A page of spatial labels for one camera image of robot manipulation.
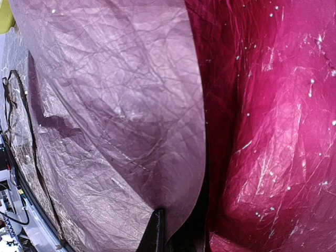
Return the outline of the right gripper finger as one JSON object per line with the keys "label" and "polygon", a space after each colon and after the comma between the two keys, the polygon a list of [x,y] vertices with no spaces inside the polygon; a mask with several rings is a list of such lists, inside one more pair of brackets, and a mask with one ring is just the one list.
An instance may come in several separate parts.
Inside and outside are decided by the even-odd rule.
{"label": "right gripper finger", "polygon": [[164,209],[156,209],[150,216],[136,252],[163,252],[164,240],[165,212]]}

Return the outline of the red wrapping paper sheet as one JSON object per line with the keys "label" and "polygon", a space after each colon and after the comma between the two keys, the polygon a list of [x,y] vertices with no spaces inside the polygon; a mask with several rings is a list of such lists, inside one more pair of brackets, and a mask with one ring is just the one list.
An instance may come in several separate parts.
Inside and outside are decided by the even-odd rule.
{"label": "red wrapping paper sheet", "polygon": [[335,1],[11,1],[61,244],[335,251]]}

